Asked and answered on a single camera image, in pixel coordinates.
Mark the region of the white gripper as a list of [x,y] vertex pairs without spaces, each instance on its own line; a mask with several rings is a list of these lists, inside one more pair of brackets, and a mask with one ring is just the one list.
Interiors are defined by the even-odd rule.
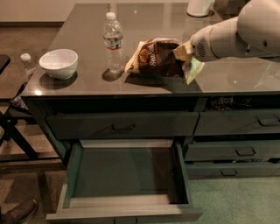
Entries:
[[193,56],[202,62],[214,61],[218,57],[214,52],[216,37],[214,35],[215,25],[209,25],[194,33],[189,42],[178,46],[173,50],[177,60],[189,61]]

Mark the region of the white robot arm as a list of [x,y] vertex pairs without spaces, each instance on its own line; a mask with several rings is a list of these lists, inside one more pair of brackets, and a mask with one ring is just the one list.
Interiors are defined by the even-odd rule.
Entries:
[[209,25],[173,50],[177,60],[280,56],[280,0],[251,0],[237,17]]

